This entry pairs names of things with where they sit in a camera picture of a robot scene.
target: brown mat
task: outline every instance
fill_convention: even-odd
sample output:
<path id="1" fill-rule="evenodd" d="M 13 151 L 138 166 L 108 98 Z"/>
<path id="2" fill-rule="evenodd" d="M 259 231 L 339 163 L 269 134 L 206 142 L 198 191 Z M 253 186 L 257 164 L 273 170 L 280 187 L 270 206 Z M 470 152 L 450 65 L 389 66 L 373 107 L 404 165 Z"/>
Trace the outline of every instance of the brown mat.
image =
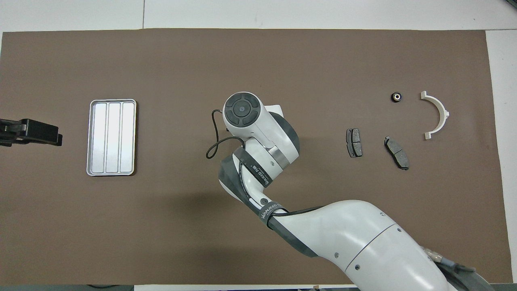
<path id="1" fill-rule="evenodd" d="M 61 148 L 0 148 L 0 284 L 349 283 L 219 185 L 238 142 L 205 159 L 210 112 L 243 90 L 281 104 L 300 136 L 269 197 L 290 210 L 371 202 L 421 245 L 511 282 L 483 31 L 5 33 L 0 66 L 0 117 L 64 135 Z M 423 90 L 451 115 L 427 141 L 438 113 Z M 132 177 L 86 174 L 89 103 L 105 98 L 139 104 Z M 349 127 L 363 157 L 346 152 Z M 409 171 L 385 150 L 388 135 Z"/>

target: white robotic arm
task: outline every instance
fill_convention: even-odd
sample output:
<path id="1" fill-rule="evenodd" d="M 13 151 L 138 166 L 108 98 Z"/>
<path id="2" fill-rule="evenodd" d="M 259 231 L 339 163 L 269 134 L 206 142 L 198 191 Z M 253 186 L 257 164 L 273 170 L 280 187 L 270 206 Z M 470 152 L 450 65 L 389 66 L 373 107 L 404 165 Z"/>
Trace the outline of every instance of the white robotic arm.
<path id="1" fill-rule="evenodd" d="M 464 290 L 453 287 L 402 227 L 368 202 L 287 212 L 269 199 L 264 188 L 299 155 L 296 132 L 280 106 L 264 106 L 249 92 L 230 96 L 222 113 L 230 133 L 244 142 L 221 162 L 222 187 L 292 247 L 333 262 L 362 291 Z"/>

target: metal band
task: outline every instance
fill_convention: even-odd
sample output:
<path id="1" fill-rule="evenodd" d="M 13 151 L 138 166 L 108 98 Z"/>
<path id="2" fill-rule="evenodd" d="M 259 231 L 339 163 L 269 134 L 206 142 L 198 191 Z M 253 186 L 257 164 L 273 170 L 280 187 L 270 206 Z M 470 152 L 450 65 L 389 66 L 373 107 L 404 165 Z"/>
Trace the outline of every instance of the metal band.
<path id="1" fill-rule="evenodd" d="M 269 186 L 273 179 L 267 174 L 266 170 L 243 148 L 238 147 L 233 154 L 250 171 L 250 173 L 262 184 L 264 188 Z"/>
<path id="2" fill-rule="evenodd" d="M 271 217 L 271 215 L 273 214 L 273 212 L 275 210 L 278 210 L 278 209 L 284 209 L 283 206 L 280 205 L 280 203 L 278 202 L 275 202 L 275 201 L 271 201 L 271 202 L 268 202 L 267 204 L 265 204 L 261 209 L 260 211 L 258 212 L 259 213 L 259 218 L 260 220 L 265 224 L 267 225 L 267 221 L 269 220 L 269 218 Z"/>
<path id="3" fill-rule="evenodd" d="M 266 148 L 266 150 L 275 159 L 275 161 L 277 161 L 282 170 L 290 165 L 289 160 L 285 157 L 282 151 L 277 148 L 277 146 L 274 146 L 271 149 Z"/>

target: metal tray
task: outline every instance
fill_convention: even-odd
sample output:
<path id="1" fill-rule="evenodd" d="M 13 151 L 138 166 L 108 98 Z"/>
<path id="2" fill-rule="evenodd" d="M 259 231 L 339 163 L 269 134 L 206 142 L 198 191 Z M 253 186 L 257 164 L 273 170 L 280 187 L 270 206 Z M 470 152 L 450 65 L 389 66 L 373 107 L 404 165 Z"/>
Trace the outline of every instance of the metal tray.
<path id="1" fill-rule="evenodd" d="M 93 100 L 90 103 L 86 173 L 90 176 L 133 174 L 135 134 L 135 100 Z"/>

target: black strap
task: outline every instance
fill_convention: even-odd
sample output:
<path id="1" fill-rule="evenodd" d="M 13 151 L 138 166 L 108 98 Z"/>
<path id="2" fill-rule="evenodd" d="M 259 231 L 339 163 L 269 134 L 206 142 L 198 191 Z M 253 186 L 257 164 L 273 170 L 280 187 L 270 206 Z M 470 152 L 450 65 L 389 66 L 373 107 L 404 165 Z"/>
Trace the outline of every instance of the black strap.
<path id="1" fill-rule="evenodd" d="M 258 212 L 259 213 L 259 218 L 260 220 L 265 224 L 267 225 L 267 221 L 269 220 L 269 218 L 271 217 L 271 215 L 273 214 L 273 212 L 275 210 L 278 210 L 278 209 L 283 209 L 285 210 L 285 208 L 283 206 L 280 205 L 280 203 L 276 202 L 276 201 L 270 201 L 268 203 L 266 203 L 261 209 L 260 211 Z"/>
<path id="2" fill-rule="evenodd" d="M 269 186 L 273 179 L 267 174 L 266 170 L 242 147 L 238 147 L 233 154 L 250 171 L 250 173 L 262 184 L 264 188 Z"/>

